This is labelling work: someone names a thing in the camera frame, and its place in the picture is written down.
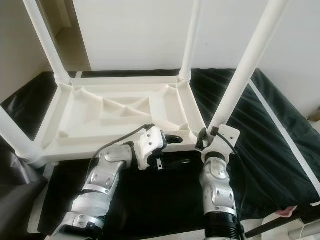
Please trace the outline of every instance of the white frame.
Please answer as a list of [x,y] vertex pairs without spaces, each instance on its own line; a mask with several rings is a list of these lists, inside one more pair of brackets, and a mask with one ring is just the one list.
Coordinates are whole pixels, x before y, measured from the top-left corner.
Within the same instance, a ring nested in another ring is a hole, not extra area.
[[[239,66],[226,90],[223,99],[212,119],[208,128],[208,132],[213,127],[219,127],[221,124],[226,124],[238,103],[243,91],[245,90],[254,70],[256,69],[260,59],[262,58],[269,42],[272,39],[278,23],[280,22],[290,0],[269,0],[267,7],[257,25],[253,37],[239,63]],[[55,48],[54,42],[51,39],[46,23],[37,5],[37,0],[23,0],[27,12],[31,18],[33,26],[36,30],[38,38],[42,44],[45,54],[54,72],[54,78],[58,85],[57,91],[46,113],[45,119],[50,119],[58,104],[61,95],[61,85],[76,85],[81,82],[81,78],[71,78],[64,69],[62,61]],[[190,81],[192,59],[196,47],[197,31],[201,17],[202,0],[194,0],[191,21],[189,25],[187,41],[183,56],[182,68],[177,76],[179,81]],[[155,77],[144,77],[146,81],[153,81]],[[99,81],[112,81],[116,78],[102,77]],[[42,131],[40,130],[36,141],[31,141],[8,116],[8,114],[0,107],[0,135],[15,149],[16,154],[24,159],[26,163],[38,168],[49,161],[59,161],[59,158],[53,160],[48,159],[44,150],[40,147],[37,139],[41,138]],[[49,122],[43,121],[42,127],[48,125]],[[62,156],[63,160],[76,159],[78,154],[73,156]]]

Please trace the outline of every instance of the white vertical pole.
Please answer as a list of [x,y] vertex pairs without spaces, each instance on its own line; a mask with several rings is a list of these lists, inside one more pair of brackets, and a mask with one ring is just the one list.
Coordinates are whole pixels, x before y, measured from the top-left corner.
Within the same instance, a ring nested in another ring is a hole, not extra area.
[[239,66],[212,118],[208,127],[209,133],[213,131],[214,127],[218,128],[221,124],[227,124],[267,49],[289,1],[290,0],[269,0]]
[[201,6],[203,0],[194,0],[192,7],[191,20],[189,24],[188,35],[186,38],[186,44],[184,49],[182,67],[179,72],[180,80],[191,80],[191,66],[194,58],[196,43],[197,43],[197,33],[199,29],[199,22],[201,17]]
[[42,157],[42,149],[31,141],[0,106],[0,136],[15,150],[15,154],[31,163]]
[[47,29],[36,0],[23,0],[25,8],[33,23],[34,29],[42,44],[43,50],[54,72],[54,78],[58,83],[69,84],[70,77],[59,58],[55,44]]

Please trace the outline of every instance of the white plastic tray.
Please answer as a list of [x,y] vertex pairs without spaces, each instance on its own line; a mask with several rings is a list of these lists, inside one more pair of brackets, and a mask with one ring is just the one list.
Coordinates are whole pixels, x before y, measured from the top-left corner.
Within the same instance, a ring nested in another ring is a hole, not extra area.
[[183,139],[164,152],[194,150],[205,124],[188,81],[177,76],[74,78],[72,85],[58,85],[35,141],[47,161],[86,159],[151,123]]

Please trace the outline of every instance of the black fabric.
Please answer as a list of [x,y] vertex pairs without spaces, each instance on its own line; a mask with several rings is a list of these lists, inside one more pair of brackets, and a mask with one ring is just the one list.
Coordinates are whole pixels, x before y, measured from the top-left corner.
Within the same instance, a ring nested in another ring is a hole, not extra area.
[[[177,74],[178,70],[109,71],[84,72],[82,77]],[[233,69],[192,70],[190,85],[207,126],[233,74]],[[260,70],[255,71],[252,81],[320,178],[320,135]],[[2,104],[30,139],[36,136],[55,89],[53,74],[42,73]],[[264,218],[278,209],[320,200],[287,142],[249,86],[228,125],[241,132],[236,149],[248,171],[242,219]],[[199,184],[201,161],[198,157],[190,155],[192,167],[181,170],[169,167],[171,170],[152,174],[148,171],[124,171],[106,218],[104,238],[141,239],[201,228],[203,207]],[[62,220],[63,213],[70,209],[71,201],[85,180],[87,164],[86,160],[73,160],[61,162],[55,168],[39,230],[52,233]],[[228,172],[239,208],[245,177],[241,164],[234,156],[230,159]]]
[[[27,239],[34,200],[47,180],[18,159],[9,148],[0,148],[0,239]],[[35,239],[44,239],[40,234]]]
[[[234,72],[233,69],[192,71],[191,88],[207,126]],[[260,70],[257,69],[251,79],[320,179],[320,135]],[[259,219],[279,209],[320,200],[286,140],[250,86],[246,87],[228,125],[241,132],[235,148],[249,172],[248,191],[241,210],[243,219]],[[239,208],[244,194],[244,173],[234,156],[229,167],[230,184]]]

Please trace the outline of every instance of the white strip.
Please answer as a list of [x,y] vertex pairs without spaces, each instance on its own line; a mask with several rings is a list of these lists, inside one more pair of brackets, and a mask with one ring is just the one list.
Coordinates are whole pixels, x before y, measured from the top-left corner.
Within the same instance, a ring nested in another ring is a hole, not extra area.
[[82,71],[77,71],[76,75],[75,75],[75,78],[76,79],[80,79],[82,77],[82,73],[83,73]]
[[[257,89],[256,85],[252,82],[252,80],[249,81],[249,85],[252,88],[252,90],[254,91],[255,95],[258,97],[258,99],[260,100],[260,102],[262,103],[262,105],[264,106],[265,110],[269,113],[271,119],[273,120],[273,122],[275,123],[276,127],[279,129],[280,133],[282,134],[283,138],[286,140],[286,142],[288,143],[293,155],[295,156],[295,158],[298,160],[298,162],[300,163],[301,167],[303,168],[303,170],[305,171],[306,175],[309,177],[311,183],[313,184],[316,192],[318,193],[318,195],[320,196],[320,182],[317,179],[316,175],[314,174],[314,172],[312,171],[312,169],[310,168],[310,166],[308,165],[306,159],[304,158],[304,156],[301,154],[301,152],[299,151],[297,145],[295,144],[295,142],[292,140],[292,138],[290,137],[290,135],[288,134],[287,130],[284,128],[284,126],[281,124],[281,122],[279,121],[279,119],[277,118],[277,116],[275,115],[275,113],[272,111],[272,109],[270,108],[270,106],[268,105],[267,101],[264,99],[264,97],[262,96],[262,94],[259,92],[259,90]],[[319,205],[320,201],[317,203],[313,203],[313,206]]]
[[[51,176],[54,172],[55,166],[52,163],[48,163],[45,166],[43,176],[50,181]],[[39,196],[35,199],[32,211],[29,218],[28,228],[27,232],[30,234],[38,234],[38,227],[40,223],[41,213],[42,209],[44,207],[45,199],[47,196],[47,192],[49,189],[49,183],[46,184],[45,188],[42,190],[42,192],[39,194]]]

